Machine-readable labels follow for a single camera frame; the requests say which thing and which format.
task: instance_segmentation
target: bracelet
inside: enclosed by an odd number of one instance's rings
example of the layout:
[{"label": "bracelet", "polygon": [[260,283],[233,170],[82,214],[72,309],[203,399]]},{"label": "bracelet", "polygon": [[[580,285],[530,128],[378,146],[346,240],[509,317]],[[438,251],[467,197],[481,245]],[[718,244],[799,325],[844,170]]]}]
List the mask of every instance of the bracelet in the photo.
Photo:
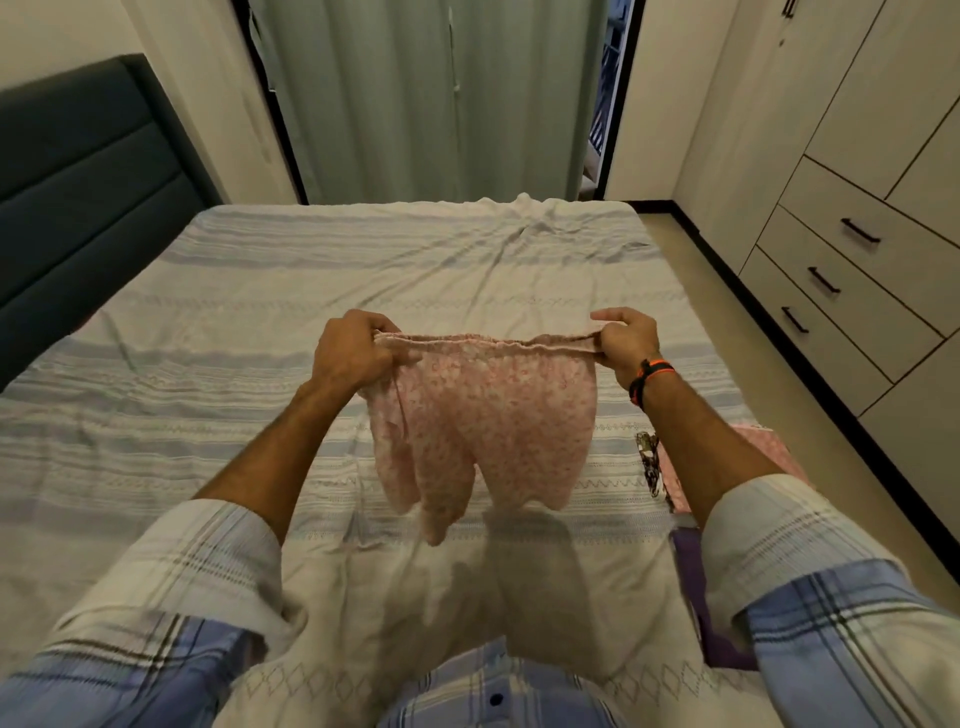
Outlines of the bracelet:
[{"label": "bracelet", "polygon": [[643,385],[647,383],[647,379],[660,372],[676,374],[677,370],[666,359],[654,359],[653,361],[644,359],[640,362],[640,368],[636,371],[636,379],[630,385],[630,401],[640,409],[643,409]]}]

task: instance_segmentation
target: purple cloth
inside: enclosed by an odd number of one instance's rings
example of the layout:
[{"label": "purple cloth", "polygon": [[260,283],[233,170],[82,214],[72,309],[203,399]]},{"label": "purple cloth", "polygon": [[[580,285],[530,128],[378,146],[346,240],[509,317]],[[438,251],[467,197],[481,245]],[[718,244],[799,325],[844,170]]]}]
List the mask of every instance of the purple cloth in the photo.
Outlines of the purple cloth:
[{"label": "purple cloth", "polygon": [[670,533],[673,551],[677,557],[677,574],[697,621],[700,647],[704,663],[708,667],[757,670],[753,650],[742,652],[725,637],[713,631],[710,612],[707,609],[707,575],[704,573],[703,554],[700,550],[700,531],[697,528],[677,528]]}]

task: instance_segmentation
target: tiled floor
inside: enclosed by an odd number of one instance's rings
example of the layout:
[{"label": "tiled floor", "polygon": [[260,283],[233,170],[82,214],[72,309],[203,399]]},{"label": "tiled floor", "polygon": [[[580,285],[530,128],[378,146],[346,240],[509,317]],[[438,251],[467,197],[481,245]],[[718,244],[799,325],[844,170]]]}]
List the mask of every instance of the tiled floor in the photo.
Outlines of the tiled floor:
[{"label": "tiled floor", "polygon": [[640,215],[686,289],[757,420],[772,427],[818,490],[893,551],[917,587],[960,614],[960,586],[670,215]]}]

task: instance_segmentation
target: dark upholstered headboard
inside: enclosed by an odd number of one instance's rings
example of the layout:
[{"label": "dark upholstered headboard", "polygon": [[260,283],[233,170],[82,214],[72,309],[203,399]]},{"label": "dark upholstered headboard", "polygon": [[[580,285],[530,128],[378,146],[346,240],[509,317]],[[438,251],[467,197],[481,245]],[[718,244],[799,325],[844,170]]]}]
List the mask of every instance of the dark upholstered headboard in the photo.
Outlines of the dark upholstered headboard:
[{"label": "dark upholstered headboard", "polygon": [[0,92],[0,390],[220,203],[144,56]]}]

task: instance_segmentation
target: plaid shirt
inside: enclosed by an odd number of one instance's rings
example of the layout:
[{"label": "plaid shirt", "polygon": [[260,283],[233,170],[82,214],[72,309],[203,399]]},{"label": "plaid shirt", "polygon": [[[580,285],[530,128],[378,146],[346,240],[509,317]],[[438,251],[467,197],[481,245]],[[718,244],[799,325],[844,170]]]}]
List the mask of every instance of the plaid shirt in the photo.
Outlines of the plaid shirt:
[{"label": "plaid shirt", "polygon": [[[800,481],[726,494],[704,533],[715,624],[750,640],[787,725],[951,725],[960,624],[882,546]],[[280,552],[255,514],[192,500],[134,544],[0,686],[9,725],[209,725],[230,685],[281,653]],[[586,680],[504,640],[404,688],[380,725],[621,726]]]}]

